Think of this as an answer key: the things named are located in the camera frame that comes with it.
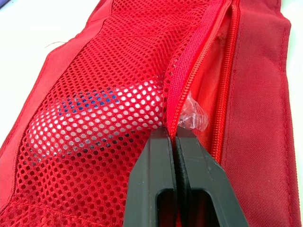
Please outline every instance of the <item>red bag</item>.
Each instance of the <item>red bag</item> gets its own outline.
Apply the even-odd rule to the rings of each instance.
[[[1,147],[0,226],[122,226],[132,167],[189,91],[249,225],[301,226],[280,4],[101,0]]]

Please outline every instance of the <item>plastic wrapper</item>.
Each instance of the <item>plastic wrapper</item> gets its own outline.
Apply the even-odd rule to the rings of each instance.
[[[183,105],[178,126],[189,130],[198,129],[204,131],[208,125],[208,116],[201,106],[188,94]]]

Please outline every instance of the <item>red mesh pocket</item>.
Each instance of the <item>red mesh pocket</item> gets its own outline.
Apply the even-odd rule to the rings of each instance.
[[[128,176],[165,123],[166,71],[209,1],[115,0],[32,117],[1,226],[121,226]]]

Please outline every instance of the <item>black plastic tool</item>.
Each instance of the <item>black plastic tool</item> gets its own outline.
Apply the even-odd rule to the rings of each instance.
[[[177,204],[183,227],[248,227],[226,173],[195,135],[178,128],[175,143],[164,128],[151,134],[130,174],[124,227],[174,227]]]

